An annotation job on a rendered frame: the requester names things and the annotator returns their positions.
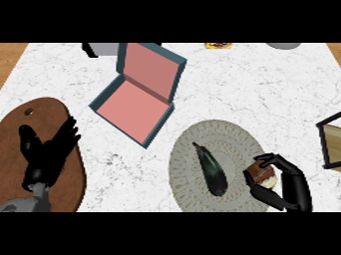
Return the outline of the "brown cupcake with white frosting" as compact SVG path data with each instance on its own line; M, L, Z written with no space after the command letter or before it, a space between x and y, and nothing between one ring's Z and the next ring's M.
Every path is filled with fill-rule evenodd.
M261 185L264 188L273 188L276 185L276 175L275 170L270 165L260 167L257 164L252 164L247 169L252 181L255 184Z

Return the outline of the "yellow patterned packet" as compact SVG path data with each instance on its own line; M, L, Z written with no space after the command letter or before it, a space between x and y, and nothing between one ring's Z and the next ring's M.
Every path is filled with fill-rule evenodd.
M230 49L232 43L205 43L205 48L211 50Z

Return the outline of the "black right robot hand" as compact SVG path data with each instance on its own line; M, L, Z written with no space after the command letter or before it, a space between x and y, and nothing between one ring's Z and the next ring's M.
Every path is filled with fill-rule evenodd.
M275 165L282 171L282 195L278 195L270 188L263 187L254 181L249 171L245 170L242 173L251 196L279 211L310 212L313 208L312 196L303 171L279 154L266 153L252 159L260 161L260 168Z

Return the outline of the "grey round bowl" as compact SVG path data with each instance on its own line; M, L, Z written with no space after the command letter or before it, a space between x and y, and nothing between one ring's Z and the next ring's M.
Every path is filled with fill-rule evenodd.
M266 43L273 49L279 50L292 50L295 49L301 43Z

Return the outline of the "round beige woven placemat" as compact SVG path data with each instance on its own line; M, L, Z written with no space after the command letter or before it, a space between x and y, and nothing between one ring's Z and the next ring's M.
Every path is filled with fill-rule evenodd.
M184 130L170 153L170 187L181 211L267 211L242 174L261 154L255 138L230 122L202 121Z

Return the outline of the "dark purple eggplant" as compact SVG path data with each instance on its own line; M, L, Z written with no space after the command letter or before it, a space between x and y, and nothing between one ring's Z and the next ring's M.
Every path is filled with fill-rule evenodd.
M227 190L227 181L221 166L208 149L196 143L192 145L196 151L207 189L214 196L223 196Z

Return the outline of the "open teal and pink box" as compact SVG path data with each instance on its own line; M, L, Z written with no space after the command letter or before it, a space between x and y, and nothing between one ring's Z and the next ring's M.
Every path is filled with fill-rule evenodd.
M186 58L155 43L121 43L118 76L90 103L94 113L147 148L170 118Z

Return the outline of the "brown wooden cutting board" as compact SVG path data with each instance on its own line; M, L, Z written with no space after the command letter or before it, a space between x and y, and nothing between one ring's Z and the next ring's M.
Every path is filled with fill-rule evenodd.
M63 103L54 98L40 98L20 105L0 122L0 206L16 197L31 195L22 188L26 159L20 152L19 126L28 125L41 141L53 138L69 117ZM87 186L79 148L68 156L56 184L50 187L53 212L75 212L79 208Z

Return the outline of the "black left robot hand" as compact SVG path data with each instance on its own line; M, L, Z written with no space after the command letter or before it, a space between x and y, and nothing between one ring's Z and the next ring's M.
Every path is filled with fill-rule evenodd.
M28 161L22 187L34 191L34 185L44 183L51 187L57 181L66 158L74 150L81 136L78 135L76 120L68 118L54 137L41 141L28 125L19 126L20 152Z

